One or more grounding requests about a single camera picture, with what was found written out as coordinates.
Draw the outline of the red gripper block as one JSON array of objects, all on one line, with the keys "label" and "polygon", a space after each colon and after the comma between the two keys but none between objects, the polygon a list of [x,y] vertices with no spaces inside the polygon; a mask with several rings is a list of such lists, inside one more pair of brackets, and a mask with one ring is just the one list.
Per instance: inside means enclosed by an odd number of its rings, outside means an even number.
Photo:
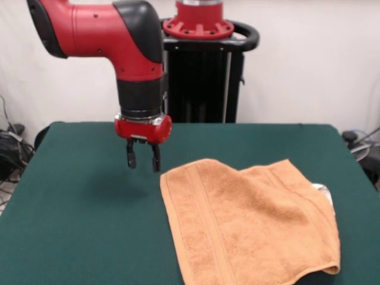
[{"label": "red gripper block", "polygon": [[121,114],[117,114],[114,120],[114,127],[120,137],[127,139],[126,153],[128,167],[135,169],[137,166],[133,149],[133,139],[137,139],[152,144],[153,171],[161,171],[161,155],[158,144],[164,143],[170,137],[172,119],[169,115],[161,114],[159,117],[147,121],[132,121],[124,118]]}]

